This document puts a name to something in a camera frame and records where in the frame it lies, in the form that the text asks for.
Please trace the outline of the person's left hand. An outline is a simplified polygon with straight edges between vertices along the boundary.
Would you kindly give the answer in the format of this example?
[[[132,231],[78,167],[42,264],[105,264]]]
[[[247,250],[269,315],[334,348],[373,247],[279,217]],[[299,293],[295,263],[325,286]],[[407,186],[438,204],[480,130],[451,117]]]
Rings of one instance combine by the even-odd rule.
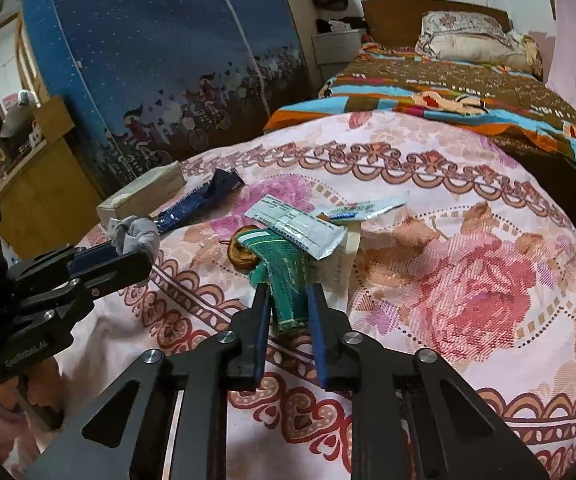
[[[64,378],[55,358],[28,367],[22,375],[21,394],[30,414],[45,431],[64,423]]]

